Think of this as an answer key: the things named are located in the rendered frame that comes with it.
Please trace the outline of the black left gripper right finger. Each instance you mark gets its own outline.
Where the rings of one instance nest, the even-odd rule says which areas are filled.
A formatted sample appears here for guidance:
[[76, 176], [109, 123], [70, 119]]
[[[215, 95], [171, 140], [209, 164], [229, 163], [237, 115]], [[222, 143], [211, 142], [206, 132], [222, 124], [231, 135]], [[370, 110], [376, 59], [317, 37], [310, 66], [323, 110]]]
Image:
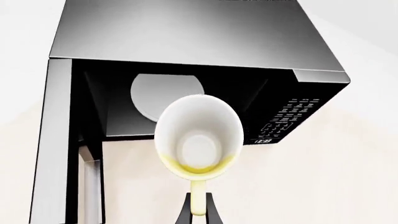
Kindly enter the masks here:
[[223, 224], [216, 209], [212, 193], [206, 193], [206, 224]]

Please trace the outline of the white round turntable plate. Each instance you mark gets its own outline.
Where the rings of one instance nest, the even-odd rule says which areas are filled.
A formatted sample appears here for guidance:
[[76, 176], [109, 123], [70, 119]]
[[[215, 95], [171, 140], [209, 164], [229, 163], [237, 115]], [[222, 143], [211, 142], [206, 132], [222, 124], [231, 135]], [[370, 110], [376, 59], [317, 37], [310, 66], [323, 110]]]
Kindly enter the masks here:
[[155, 123], [175, 100], [204, 93], [198, 78], [190, 75], [138, 74], [131, 85], [132, 103], [141, 115]]

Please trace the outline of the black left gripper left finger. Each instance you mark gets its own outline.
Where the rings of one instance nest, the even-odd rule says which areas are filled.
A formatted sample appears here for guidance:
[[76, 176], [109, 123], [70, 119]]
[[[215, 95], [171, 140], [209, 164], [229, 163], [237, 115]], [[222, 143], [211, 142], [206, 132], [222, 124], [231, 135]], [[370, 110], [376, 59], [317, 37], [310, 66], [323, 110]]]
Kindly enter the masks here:
[[191, 193], [187, 193], [180, 214], [175, 224], [192, 224], [193, 215], [190, 210]]

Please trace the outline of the microwave oven door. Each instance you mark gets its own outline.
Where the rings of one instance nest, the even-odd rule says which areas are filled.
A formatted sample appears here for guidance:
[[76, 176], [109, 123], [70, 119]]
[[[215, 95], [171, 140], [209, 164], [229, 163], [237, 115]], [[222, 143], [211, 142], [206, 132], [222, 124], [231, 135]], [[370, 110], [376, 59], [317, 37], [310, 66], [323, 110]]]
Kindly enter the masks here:
[[29, 224], [78, 223], [84, 88], [76, 69], [72, 59], [48, 60]]

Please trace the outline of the black microwave oven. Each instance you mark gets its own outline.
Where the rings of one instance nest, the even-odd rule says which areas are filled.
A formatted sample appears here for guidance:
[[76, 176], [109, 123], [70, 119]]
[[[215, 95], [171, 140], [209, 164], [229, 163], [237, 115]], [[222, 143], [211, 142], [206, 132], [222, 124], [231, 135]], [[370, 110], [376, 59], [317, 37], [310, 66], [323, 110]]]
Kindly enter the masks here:
[[80, 129], [103, 141], [154, 137], [138, 74], [194, 76], [246, 145], [278, 143], [351, 81], [297, 0], [66, 0], [50, 58], [72, 61]]

